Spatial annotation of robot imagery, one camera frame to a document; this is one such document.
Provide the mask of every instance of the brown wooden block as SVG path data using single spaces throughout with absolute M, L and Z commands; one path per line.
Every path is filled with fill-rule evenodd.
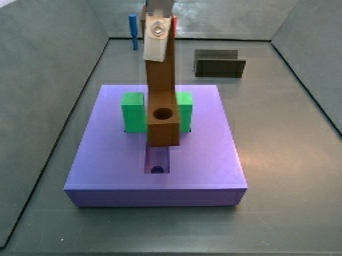
M 173 90 L 148 91 L 146 122 L 149 146 L 177 146 L 180 122 Z
M 174 34 L 173 21 L 168 32 L 165 59 L 162 62 L 145 61 L 146 84 L 149 90 L 174 88 Z
M 145 10 L 142 10 L 141 17 L 141 29 L 144 30 Z M 177 146 L 180 139 L 180 118 L 174 94 L 173 32 L 172 21 L 164 61 L 145 61 L 148 85 L 146 134 L 150 147 Z

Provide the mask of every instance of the blue object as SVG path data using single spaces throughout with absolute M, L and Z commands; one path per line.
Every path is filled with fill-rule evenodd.
M 129 14 L 129 28 L 133 42 L 133 50 L 137 50 L 137 25 L 136 25 L 136 14 Z

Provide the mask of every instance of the black object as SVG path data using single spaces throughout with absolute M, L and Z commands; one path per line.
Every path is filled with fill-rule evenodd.
M 196 77 L 241 78 L 245 60 L 237 59 L 237 50 L 194 50 Z

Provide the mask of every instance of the gray table surface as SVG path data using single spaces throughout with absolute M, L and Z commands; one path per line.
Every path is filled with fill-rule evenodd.
M 141 50 L 110 41 L 5 253 L 342 252 L 342 143 L 269 43 L 177 41 L 180 84 L 216 84 L 249 189 L 237 207 L 78 209 L 62 192 L 102 84 L 144 84 Z M 237 49 L 241 79 L 194 78 L 194 49 Z

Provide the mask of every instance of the purple block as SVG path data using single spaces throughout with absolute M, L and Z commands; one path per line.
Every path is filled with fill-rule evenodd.
M 169 173 L 145 171 L 145 134 L 124 133 L 120 100 L 144 85 L 102 85 L 64 190 L 80 207 L 236 205 L 247 190 L 214 85 L 192 93 L 190 133 L 169 147 Z

